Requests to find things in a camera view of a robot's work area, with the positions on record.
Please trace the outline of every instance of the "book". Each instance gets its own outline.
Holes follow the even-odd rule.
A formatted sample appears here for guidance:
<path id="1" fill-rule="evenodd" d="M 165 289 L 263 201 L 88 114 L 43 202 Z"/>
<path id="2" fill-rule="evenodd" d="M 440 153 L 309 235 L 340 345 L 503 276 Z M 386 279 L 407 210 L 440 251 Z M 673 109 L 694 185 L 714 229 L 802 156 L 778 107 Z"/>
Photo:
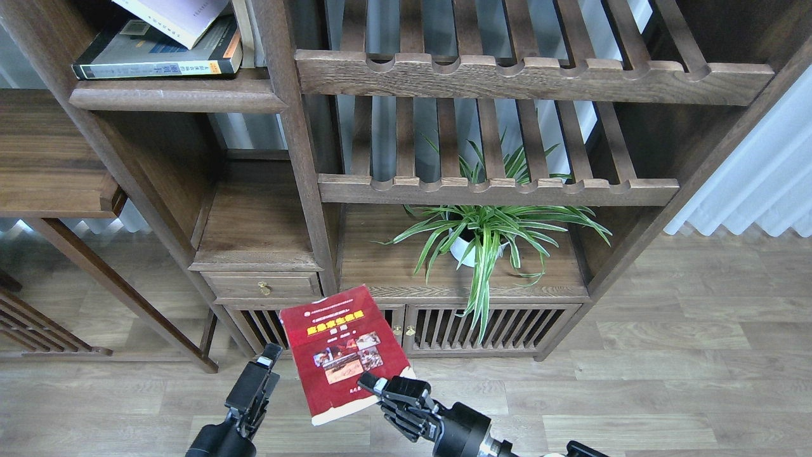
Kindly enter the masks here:
<path id="1" fill-rule="evenodd" d="M 257 18 L 254 15 L 251 0 L 231 0 L 234 7 L 234 16 L 240 26 L 240 36 L 243 40 L 243 67 L 267 67 L 265 61 L 265 48 L 257 28 Z"/>
<path id="2" fill-rule="evenodd" d="M 113 0 L 178 43 L 193 48 L 228 0 Z"/>
<path id="3" fill-rule="evenodd" d="M 365 285 L 280 311 L 313 425 L 374 405 L 364 371 L 414 378 L 406 354 Z"/>
<path id="4" fill-rule="evenodd" d="M 96 36 L 73 71 L 81 80 L 234 74 L 242 59 L 239 44 L 233 15 L 217 18 L 191 50 L 143 20 L 122 15 Z"/>

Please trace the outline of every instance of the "drawer knob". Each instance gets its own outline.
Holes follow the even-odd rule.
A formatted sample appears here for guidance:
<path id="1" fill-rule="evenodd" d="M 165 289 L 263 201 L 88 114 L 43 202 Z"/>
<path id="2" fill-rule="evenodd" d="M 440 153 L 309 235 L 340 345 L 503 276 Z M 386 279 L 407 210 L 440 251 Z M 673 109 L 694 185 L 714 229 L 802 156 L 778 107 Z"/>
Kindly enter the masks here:
<path id="1" fill-rule="evenodd" d="M 259 293 L 263 295 L 270 295 L 270 287 L 268 287 L 268 283 L 265 281 L 257 282 L 259 286 Z"/>

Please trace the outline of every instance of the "book spine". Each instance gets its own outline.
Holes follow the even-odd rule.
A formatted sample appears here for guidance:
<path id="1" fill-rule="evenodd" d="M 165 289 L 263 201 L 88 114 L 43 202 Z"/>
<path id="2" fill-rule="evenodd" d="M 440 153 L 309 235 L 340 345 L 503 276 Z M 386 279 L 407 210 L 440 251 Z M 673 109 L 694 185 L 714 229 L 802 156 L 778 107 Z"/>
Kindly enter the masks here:
<path id="1" fill-rule="evenodd" d="M 145 76 L 194 76 L 234 73 L 230 59 L 192 60 L 159 63 L 87 63 L 76 64 L 79 79 L 140 78 Z"/>
<path id="2" fill-rule="evenodd" d="M 234 8 L 234 17 L 237 18 L 237 25 L 240 26 L 240 36 L 242 37 L 243 46 L 243 68 L 254 68 L 254 38 L 253 38 L 253 24 L 248 14 L 248 5 L 246 0 L 231 0 L 231 6 Z"/>
<path id="3" fill-rule="evenodd" d="M 257 16 L 253 9 L 253 0 L 245 0 L 248 7 L 248 16 L 251 18 L 251 32 L 253 33 L 254 41 L 254 65 L 256 67 L 267 67 L 268 63 L 265 61 L 265 47 L 262 45 L 262 37 L 257 27 Z"/>
<path id="4" fill-rule="evenodd" d="M 201 37 L 197 37 L 181 27 L 177 23 L 164 15 L 158 14 L 153 9 L 143 5 L 138 0 L 113 0 L 132 14 L 138 16 L 147 24 L 152 25 L 168 37 L 191 49 Z"/>

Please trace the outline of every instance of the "potted plant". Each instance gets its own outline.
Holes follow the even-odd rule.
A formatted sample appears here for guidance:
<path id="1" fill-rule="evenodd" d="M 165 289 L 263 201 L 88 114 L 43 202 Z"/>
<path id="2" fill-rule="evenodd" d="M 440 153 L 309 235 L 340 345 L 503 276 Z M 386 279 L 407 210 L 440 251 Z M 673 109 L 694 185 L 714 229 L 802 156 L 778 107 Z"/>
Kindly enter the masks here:
<path id="1" fill-rule="evenodd" d="M 431 141 L 429 143 L 439 153 L 437 146 Z M 470 181 L 478 182 L 482 179 L 481 164 L 484 163 L 484 159 L 478 145 L 470 140 L 469 144 L 479 161 L 471 167 L 460 156 L 460 172 Z M 546 150 L 545 155 L 549 155 L 556 147 L 557 145 Z M 505 155 L 503 160 L 505 176 L 516 179 L 519 184 L 529 183 L 529 170 L 523 146 Z M 551 174 L 551 177 L 572 179 L 567 174 Z M 531 279 L 530 283 L 526 284 L 531 286 L 541 279 L 545 272 L 545 258 L 550 257 L 544 243 L 558 247 L 558 243 L 545 232 L 566 232 L 564 224 L 577 224 L 594 229 L 607 244 L 609 243 L 607 236 L 611 236 L 609 230 L 591 219 L 595 214 L 588 207 L 440 205 L 405 208 L 410 214 L 421 217 L 422 220 L 382 244 L 395 244 L 412 235 L 428 233 L 428 239 L 417 258 L 417 266 L 413 272 L 416 275 L 425 265 L 426 282 L 429 280 L 434 261 L 440 255 L 453 250 L 458 261 L 457 268 L 469 263 L 469 259 L 473 257 L 470 295 L 465 311 L 460 317 L 473 313 L 472 328 L 479 323 L 478 342 L 482 342 L 485 336 L 490 308 L 490 276 L 502 250 L 510 249 L 510 262 L 515 270 L 521 267 L 518 240 L 525 240 L 538 252 L 542 270 L 533 274 L 519 273 L 520 276 Z M 467 246 L 457 247 L 461 242 L 467 242 Z"/>

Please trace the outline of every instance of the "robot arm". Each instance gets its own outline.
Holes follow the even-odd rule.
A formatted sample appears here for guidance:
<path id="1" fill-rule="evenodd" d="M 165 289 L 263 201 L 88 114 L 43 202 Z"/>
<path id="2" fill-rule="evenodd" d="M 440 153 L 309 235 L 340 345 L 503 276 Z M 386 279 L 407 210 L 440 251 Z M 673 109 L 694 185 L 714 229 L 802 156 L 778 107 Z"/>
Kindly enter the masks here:
<path id="1" fill-rule="evenodd" d="M 272 372 L 282 347 L 265 346 L 262 355 L 248 362 L 226 398 L 228 414 L 220 424 L 204 426 L 186 452 L 186 457 L 254 457 L 251 440 L 265 419 L 271 393 L 279 381 Z"/>
<path id="2" fill-rule="evenodd" d="M 454 403 L 445 408 L 431 397 L 425 381 L 395 376 L 391 381 L 365 372 L 358 385 L 378 397 L 384 417 L 406 438 L 434 443 L 435 457 L 518 457 L 509 441 L 490 435 L 490 418 Z M 579 442 L 567 444 L 567 457 L 607 457 Z"/>

